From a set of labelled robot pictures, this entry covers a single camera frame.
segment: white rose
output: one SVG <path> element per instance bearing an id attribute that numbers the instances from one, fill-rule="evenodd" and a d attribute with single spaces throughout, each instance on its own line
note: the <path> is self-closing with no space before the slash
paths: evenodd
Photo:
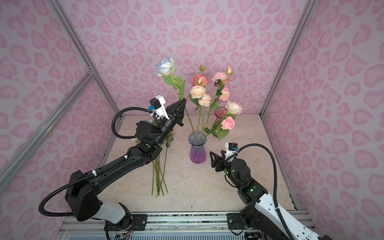
<path id="1" fill-rule="evenodd" d="M 192 96 L 192 98 L 201 98 L 204 93 L 206 93 L 207 90 L 203 86 L 193 86 L 191 88 L 191 91 L 189 92 Z"/>
<path id="2" fill-rule="evenodd" d="M 201 99 L 199 100 L 199 104 L 200 106 L 204 106 L 204 107 L 209 107 L 209 105 L 211 104 L 212 102 L 212 97 L 211 95 L 209 94 L 203 94 L 203 96 L 201 97 Z"/>
<path id="3" fill-rule="evenodd" d="M 225 108 L 228 110 L 229 113 L 232 114 L 240 114 L 241 111 L 243 111 L 243 108 L 237 104 L 236 102 L 228 101 Z"/>
<path id="4" fill-rule="evenodd" d="M 175 71 L 175 60 L 166 57 L 160 63 L 156 64 L 158 76 L 169 76 Z"/>

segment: glass vase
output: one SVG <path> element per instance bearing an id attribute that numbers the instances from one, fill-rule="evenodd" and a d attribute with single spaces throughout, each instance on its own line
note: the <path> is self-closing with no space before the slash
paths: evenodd
<path id="1" fill-rule="evenodd" d="M 224 107 L 219 107 L 214 111 L 214 113 L 216 116 L 215 123 L 221 122 L 223 120 L 223 118 L 225 117 L 225 115 L 227 114 L 227 109 Z"/>
<path id="2" fill-rule="evenodd" d="M 203 163 L 207 158 L 204 147 L 204 144 L 207 142 L 207 136 L 203 132 L 196 131 L 191 133 L 188 139 L 191 144 L 189 158 L 193 163 Z"/>

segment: marble tabletop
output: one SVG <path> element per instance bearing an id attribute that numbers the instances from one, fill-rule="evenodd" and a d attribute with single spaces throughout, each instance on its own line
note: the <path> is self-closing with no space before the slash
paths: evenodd
<path id="1" fill-rule="evenodd" d="M 199 116 L 191 116 L 196 126 Z M 150 116 L 127 116 L 119 131 L 121 135 L 134 135 L 136 123 L 148 120 Z M 215 120 L 210 117 L 208 126 Z M 183 120 L 184 126 L 176 125 L 174 141 L 167 152 L 164 179 L 168 193 L 156 197 L 152 190 L 152 163 L 133 170 L 108 186 L 99 197 L 109 202 L 121 202 L 132 212 L 178 212 L 178 211 L 236 211 L 245 207 L 240 200 L 237 189 L 224 180 L 223 172 L 215 172 L 210 165 L 209 152 L 220 155 L 225 149 L 225 142 L 236 142 L 239 147 L 248 143 L 271 145 L 259 115 L 239 115 L 235 120 L 235 128 L 229 135 L 219 141 L 211 134 L 207 137 L 205 149 L 207 159 L 202 164 L 194 164 L 189 159 L 190 144 L 188 136 L 192 132 L 188 118 Z M 108 156 L 107 163 L 119 158 L 127 149 L 136 143 L 134 139 L 116 139 Z M 165 147 L 160 154 L 160 162 L 164 164 Z M 239 158 L 247 162 L 252 177 L 273 192 L 273 166 L 269 154 L 260 147 L 244 149 Z M 281 171 L 278 168 L 278 203 L 286 210 L 294 210 Z"/>

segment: rose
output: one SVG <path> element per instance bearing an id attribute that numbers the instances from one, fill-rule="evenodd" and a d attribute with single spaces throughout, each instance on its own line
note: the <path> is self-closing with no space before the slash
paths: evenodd
<path id="1" fill-rule="evenodd" d="M 169 76 L 175 72 L 175 60 L 166 57 L 164 60 L 156 64 L 158 76 Z"/>
<path id="2" fill-rule="evenodd" d="M 227 74 L 228 75 L 232 75 L 232 73 L 233 73 L 232 68 L 231 67 L 227 67 Z"/>
<path id="3" fill-rule="evenodd" d="M 191 79 L 192 86 L 203 86 L 208 85 L 208 79 L 201 74 L 195 74 Z"/>
<path id="4" fill-rule="evenodd" d="M 201 98 L 207 90 L 203 86 L 193 86 L 189 92 L 192 95 L 192 98 Z"/>
<path id="5" fill-rule="evenodd" d="M 212 81 L 217 83 L 219 80 L 221 82 L 224 82 L 224 80 L 226 80 L 226 79 L 227 79 L 227 75 L 225 73 L 215 73 L 214 77 L 212 78 Z"/>
<path id="6" fill-rule="evenodd" d="M 221 91 L 220 100 L 228 101 L 229 95 L 230 95 L 229 89 L 227 87 L 224 87 L 223 90 Z"/>
<path id="7" fill-rule="evenodd" d="M 232 130 L 233 127 L 235 126 L 235 121 L 233 120 L 232 117 L 227 117 L 221 122 L 221 125 L 223 125 L 221 127 L 221 129 L 223 130 L 227 130 L 227 129 Z"/>
<path id="8" fill-rule="evenodd" d="M 201 99 L 199 100 L 199 104 L 200 106 L 204 106 L 204 107 L 209 107 L 209 105 L 211 104 L 212 102 L 212 97 L 211 95 L 209 94 L 203 94 L 203 96 L 201 97 Z"/>
<path id="9" fill-rule="evenodd" d="M 243 111 L 243 108 L 237 104 L 236 102 L 228 101 L 225 108 L 228 110 L 229 113 L 232 114 L 240 114 L 241 111 Z"/>

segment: pink carnation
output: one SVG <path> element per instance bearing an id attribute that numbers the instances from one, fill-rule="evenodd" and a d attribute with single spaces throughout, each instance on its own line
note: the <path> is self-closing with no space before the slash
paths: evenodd
<path id="1" fill-rule="evenodd" d="M 191 79 L 192 86 L 203 86 L 208 85 L 208 79 L 201 74 L 195 74 Z"/>

